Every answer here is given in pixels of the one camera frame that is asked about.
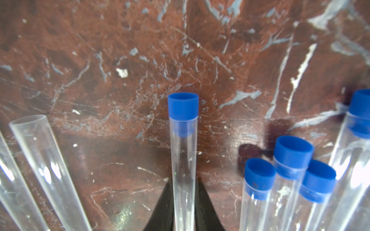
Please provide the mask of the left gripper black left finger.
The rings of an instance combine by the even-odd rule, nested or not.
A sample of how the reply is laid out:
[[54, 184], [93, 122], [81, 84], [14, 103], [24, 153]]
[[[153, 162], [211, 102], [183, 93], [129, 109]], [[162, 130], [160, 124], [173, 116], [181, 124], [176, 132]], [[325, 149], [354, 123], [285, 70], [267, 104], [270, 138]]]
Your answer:
[[174, 198], [172, 179], [166, 183], [144, 231], [172, 231], [174, 224]]

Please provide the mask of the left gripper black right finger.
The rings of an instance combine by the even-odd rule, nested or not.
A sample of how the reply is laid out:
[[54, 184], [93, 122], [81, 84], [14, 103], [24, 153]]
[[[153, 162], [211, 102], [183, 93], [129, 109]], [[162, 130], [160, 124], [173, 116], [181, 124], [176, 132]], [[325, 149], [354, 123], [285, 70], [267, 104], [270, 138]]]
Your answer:
[[197, 231], [225, 231], [201, 177], [197, 177], [196, 180], [195, 224]]

